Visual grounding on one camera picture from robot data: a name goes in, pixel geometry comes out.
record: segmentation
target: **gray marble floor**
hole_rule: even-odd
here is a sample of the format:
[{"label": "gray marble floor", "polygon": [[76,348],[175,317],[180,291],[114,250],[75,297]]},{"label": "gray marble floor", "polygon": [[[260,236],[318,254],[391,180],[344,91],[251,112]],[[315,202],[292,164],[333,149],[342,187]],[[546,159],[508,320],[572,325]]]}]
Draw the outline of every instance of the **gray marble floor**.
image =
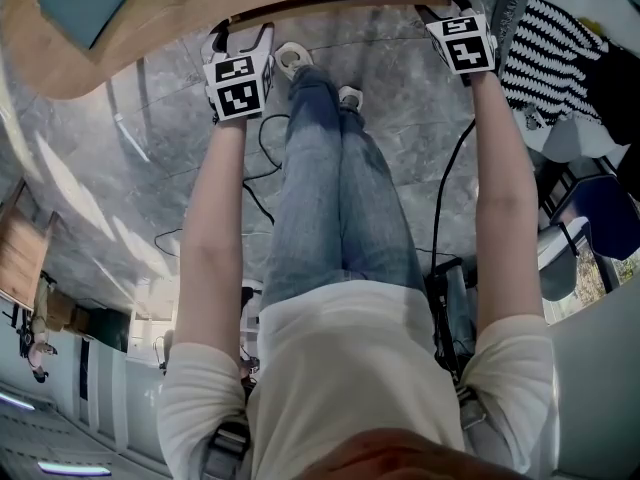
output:
[{"label": "gray marble floor", "polygon": [[[494,0],[482,1],[490,10]],[[44,212],[60,213],[45,269],[78,299],[170,315],[166,286],[177,285],[179,265],[154,237],[181,226],[211,132],[199,59],[207,32],[166,45],[72,101],[35,95],[2,54],[0,191],[24,172]],[[431,249],[438,184],[472,107],[469,90],[442,65],[418,16],[410,8],[311,15],[276,23],[276,42],[285,40],[309,48],[337,85],[363,89],[366,129],[391,167],[416,245]],[[265,115],[287,112],[287,86],[278,74]],[[250,123],[249,174],[270,167],[258,126]],[[284,119],[265,126],[264,143],[278,159],[285,127]],[[442,252],[474,253],[475,157],[472,134],[444,194]],[[281,173],[252,186],[275,210]],[[248,196],[243,209],[245,274],[262,279],[271,225]],[[175,233],[159,244],[178,253],[179,240]],[[419,255],[426,269],[430,254]]]}]

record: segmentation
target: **black and white striped fabric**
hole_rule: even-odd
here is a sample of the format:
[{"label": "black and white striped fabric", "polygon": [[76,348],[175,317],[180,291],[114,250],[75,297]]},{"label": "black and white striped fabric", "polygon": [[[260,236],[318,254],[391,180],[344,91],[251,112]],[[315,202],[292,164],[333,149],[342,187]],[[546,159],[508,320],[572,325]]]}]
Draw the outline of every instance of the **black and white striped fabric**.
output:
[{"label": "black and white striped fabric", "polygon": [[[520,1],[512,0],[512,7]],[[571,116],[600,123],[584,81],[608,49],[606,41],[562,9],[526,0],[503,61],[501,82],[509,105],[535,107],[547,126]]]}]

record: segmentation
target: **fluorescent light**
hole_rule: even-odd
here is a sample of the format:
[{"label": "fluorescent light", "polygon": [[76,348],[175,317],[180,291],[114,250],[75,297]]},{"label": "fluorescent light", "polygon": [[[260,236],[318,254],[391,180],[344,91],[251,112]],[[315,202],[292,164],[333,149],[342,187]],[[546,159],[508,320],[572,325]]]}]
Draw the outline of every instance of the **fluorescent light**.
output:
[{"label": "fluorescent light", "polygon": [[28,411],[35,411],[35,407],[27,402],[22,402],[17,398],[13,398],[12,396],[6,395],[4,393],[0,393],[0,400],[4,400],[11,405],[15,405],[16,407],[20,407],[20,409],[27,409]]},{"label": "fluorescent light", "polygon": [[38,462],[38,466],[45,473],[68,476],[111,476],[111,471],[101,466],[70,466],[69,464],[54,464],[53,462]]}]

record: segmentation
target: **blue jeans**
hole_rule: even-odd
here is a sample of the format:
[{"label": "blue jeans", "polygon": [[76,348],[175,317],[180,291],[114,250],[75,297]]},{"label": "blue jeans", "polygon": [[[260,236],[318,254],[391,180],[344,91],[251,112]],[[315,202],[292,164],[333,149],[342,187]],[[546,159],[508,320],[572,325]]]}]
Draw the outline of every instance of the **blue jeans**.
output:
[{"label": "blue jeans", "polygon": [[425,291],[389,167],[328,76],[301,68],[289,94],[284,185],[262,306],[368,279]]}]

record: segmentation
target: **shoe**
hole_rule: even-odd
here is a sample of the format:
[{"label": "shoe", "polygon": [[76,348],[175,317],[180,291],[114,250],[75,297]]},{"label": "shoe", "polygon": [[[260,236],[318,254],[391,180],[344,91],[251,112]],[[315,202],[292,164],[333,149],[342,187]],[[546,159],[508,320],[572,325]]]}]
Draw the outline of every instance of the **shoe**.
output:
[{"label": "shoe", "polygon": [[362,91],[345,85],[338,91],[338,99],[340,100],[341,107],[346,107],[358,113],[362,110],[362,103],[364,102]]},{"label": "shoe", "polygon": [[[288,57],[286,64],[283,60],[285,55]],[[284,43],[276,50],[274,57],[276,58],[276,64],[280,68],[280,71],[282,71],[289,80],[293,80],[296,72],[302,66],[313,66],[311,55],[304,46],[298,43]]]}]

